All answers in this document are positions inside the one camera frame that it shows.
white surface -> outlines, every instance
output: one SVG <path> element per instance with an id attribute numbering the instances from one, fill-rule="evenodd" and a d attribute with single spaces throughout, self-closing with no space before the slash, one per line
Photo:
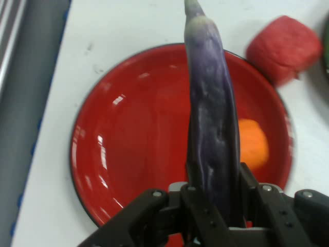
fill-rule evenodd
<path id="1" fill-rule="evenodd" d="M 241 56 L 252 37 L 277 16 L 287 14 L 320 30 L 329 11 L 324 0 L 200 2 L 217 23 L 224 47 Z M 73 1 L 13 246 L 76 246 L 96 229 L 69 173 L 78 110 L 103 71 L 140 50 L 182 42 L 184 24 L 183 0 Z M 297 136 L 289 195 L 302 188 L 329 194 L 329 82 L 314 75 L 318 69 L 280 89 Z"/>

red cloth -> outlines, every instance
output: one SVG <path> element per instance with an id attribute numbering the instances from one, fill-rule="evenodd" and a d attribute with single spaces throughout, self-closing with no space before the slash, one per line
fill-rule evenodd
<path id="1" fill-rule="evenodd" d="M 304 24 L 281 16 L 265 27 L 247 48 L 247 60 L 274 85 L 297 77 L 322 54 L 317 35 Z"/>

red bowl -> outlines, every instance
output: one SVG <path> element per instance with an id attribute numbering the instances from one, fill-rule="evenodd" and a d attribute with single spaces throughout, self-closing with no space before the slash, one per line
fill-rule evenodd
<path id="1" fill-rule="evenodd" d="M 285 107 L 268 80 L 226 52 L 239 118 L 257 121 L 269 160 L 254 170 L 260 182 L 284 187 L 292 137 Z M 190 114 L 183 44 L 160 46 L 110 70 L 86 99 L 74 126 L 71 172 L 77 194 L 97 225 L 149 188 L 186 181 Z"/>

purple eggplant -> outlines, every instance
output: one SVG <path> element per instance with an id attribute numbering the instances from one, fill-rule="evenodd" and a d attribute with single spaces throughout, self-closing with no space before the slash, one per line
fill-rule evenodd
<path id="1" fill-rule="evenodd" d="M 225 222 L 241 226 L 240 139 L 235 98 L 220 34 L 197 0 L 185 0 L 190 75 L 188 168 Z"/>

orange fruit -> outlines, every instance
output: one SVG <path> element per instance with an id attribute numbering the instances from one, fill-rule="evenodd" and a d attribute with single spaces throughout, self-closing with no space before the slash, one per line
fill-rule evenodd
<path id="1" fill-rule="evenodd" d="M 251 119 L 239 120 L 240 161 L 253 170 L 263 166 L 269 156 L 265 133 L 259 124 Z"/>

